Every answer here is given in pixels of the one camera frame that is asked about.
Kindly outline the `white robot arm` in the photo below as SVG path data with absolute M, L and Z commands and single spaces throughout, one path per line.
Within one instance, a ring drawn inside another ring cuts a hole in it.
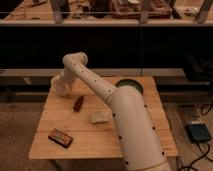
M 111 109 L 128 171 L 172 171 L 142 94 L 131 86 L 115 87 L 86 67 L 83 52 L 63 57 L 60 84 L 79 77 Z

